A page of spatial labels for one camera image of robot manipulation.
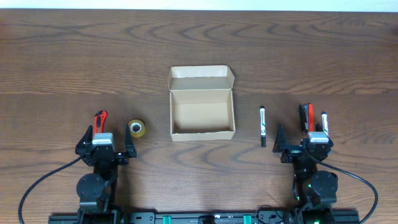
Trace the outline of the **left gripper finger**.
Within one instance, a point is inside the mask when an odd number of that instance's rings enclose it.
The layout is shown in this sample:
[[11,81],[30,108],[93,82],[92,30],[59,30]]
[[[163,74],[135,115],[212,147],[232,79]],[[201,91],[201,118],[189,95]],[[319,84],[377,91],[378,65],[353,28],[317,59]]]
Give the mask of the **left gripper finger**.
[[93,140],[93,126],[89,125],[88,129],[85,132],[85,134],[83,135],[83,137],[77,143],[76,148],[77,149],[84,149],[87,144],[91,144],[92,140]]
[[125,149],[128,152],[133,152],[134,151],[134,143],[133,143],[132,136],[131,136],[131,133],[130,133],[130,126],[128,124],[126,125],[124,146],[125,146]]

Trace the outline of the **blue capped white marker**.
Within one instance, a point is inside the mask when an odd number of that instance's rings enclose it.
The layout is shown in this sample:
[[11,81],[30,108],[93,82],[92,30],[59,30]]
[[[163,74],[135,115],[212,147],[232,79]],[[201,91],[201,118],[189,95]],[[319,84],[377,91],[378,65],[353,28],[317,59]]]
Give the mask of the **blue capped white marker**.
[[321,117],[322,117],[322,129],[323,129],[323,132],[324,132],[327,136],[329,136],[328,115],[327,115],[326,112],[323,111]]

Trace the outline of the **red black stapler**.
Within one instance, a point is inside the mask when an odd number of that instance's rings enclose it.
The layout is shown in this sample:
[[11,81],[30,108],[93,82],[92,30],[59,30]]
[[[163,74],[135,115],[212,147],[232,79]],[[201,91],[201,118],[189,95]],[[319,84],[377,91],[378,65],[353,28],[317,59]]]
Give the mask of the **red black stapler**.
[[300,125],[304,133],[315,130],[313,105],[311,103],[299,105]]

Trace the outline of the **yellow clear tape roll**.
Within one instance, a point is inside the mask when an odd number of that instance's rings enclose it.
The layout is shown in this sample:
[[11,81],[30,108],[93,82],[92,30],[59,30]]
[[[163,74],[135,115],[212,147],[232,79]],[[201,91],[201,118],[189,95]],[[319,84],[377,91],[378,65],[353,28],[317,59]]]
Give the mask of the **yellow clear tape roll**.
[[139,120],[139,119],[131,120],[128,123],[128,128],[129,128],[129,131],[130,131],[130,135],[133,138],[143,137],[143,135],[146,132],[146,126],[145,126],[144,122],[142,120]]

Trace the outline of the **red utility knife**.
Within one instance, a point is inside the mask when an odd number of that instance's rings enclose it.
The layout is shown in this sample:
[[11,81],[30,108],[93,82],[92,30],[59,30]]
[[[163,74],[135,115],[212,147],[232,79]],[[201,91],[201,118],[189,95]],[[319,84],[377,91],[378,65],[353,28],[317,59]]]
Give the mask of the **red utility knife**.
[[108,112],[106,110],[101,110],[95,114],[94,134],[103,133],[107,117]]

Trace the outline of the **black capped white marker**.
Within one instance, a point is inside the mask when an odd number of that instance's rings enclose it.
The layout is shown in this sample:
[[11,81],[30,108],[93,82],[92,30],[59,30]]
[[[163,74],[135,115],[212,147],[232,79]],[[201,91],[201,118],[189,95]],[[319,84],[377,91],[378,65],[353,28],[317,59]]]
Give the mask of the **black capped white marker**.
[[266,147],[266,109],[264,106],[259,108],[261,122],[261,147]]

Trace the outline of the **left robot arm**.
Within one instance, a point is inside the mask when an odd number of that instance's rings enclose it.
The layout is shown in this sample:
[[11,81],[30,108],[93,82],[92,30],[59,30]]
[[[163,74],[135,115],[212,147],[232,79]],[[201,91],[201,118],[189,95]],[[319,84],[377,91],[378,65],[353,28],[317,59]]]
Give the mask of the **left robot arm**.
[[76,185],[80,198],[78,223],[129,223],[129,215],[115,203],[118,167],[128,165],[130,158],[137,156],[129,126],[126,126],[124,147],[123,152],[116,152],[113,135],[95,134],[92,126],[77,143],[75,153],[93,168],[93,172],[84,175]]

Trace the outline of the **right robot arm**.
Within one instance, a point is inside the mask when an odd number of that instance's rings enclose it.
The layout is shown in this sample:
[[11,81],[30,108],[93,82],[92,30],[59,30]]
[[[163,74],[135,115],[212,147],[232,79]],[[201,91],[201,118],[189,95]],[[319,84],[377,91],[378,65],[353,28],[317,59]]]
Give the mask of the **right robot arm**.
[[333,142],[323,132],[309,132],[299,145],[287,142],[281,124],[277,128],[272,152],[280,153],[282,163],[294,168],[293,193],[298,205],[284,215],[286,223],[335,223],[332,205],[336,203],[338,177],[332,172],[318,170],[317,165],[328,157]]

